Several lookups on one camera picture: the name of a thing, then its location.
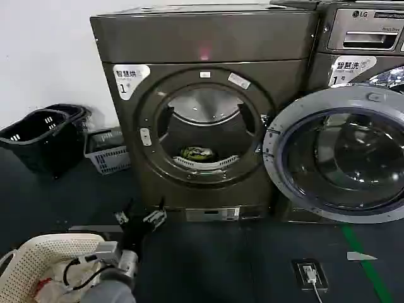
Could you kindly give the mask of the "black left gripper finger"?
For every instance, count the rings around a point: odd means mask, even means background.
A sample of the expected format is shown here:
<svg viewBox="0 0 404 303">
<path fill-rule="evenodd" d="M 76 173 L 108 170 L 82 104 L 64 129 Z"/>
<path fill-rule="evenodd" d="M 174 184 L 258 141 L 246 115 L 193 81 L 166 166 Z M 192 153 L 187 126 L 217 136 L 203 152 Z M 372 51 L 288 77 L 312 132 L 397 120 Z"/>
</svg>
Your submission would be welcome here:
<svg viewBox="0 0 404 303">
<path fill-rule="evenodd" d="M 158 204 L 158 208 L 148 214 L 144 219 L 143 223 L 146 223 L 151 228 L 158 228 L 167 219 L 167 212 L 165 210 L 165 198 L 163 197 Z"/>
<path fill-rule="evenodd" d="M 134 200 L 131 198 L 129 202 L 124 206 L 123 209 L 116 211 L 114 213 L 115 219 L 119 225 L 125 225 L 129 222 L 131 217 L 131 209 L 133 207 Z"/>
</svg>

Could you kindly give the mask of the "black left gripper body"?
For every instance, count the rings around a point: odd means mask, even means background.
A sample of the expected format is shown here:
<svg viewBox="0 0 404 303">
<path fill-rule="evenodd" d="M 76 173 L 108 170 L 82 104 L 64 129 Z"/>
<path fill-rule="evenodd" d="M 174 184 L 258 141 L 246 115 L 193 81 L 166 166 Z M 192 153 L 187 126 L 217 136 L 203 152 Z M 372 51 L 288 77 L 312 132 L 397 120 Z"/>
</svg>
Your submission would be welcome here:
<svg viewBox="0 0 404 303">
<path fill-rule="evenodd" d="M 135 216 L 123 228 L 123 236 L 120 241 L 122 251 L 128 250 L 140 253 L 143 241 L 152 231 L 152 224 L 143 217 Z"/>
</svg>

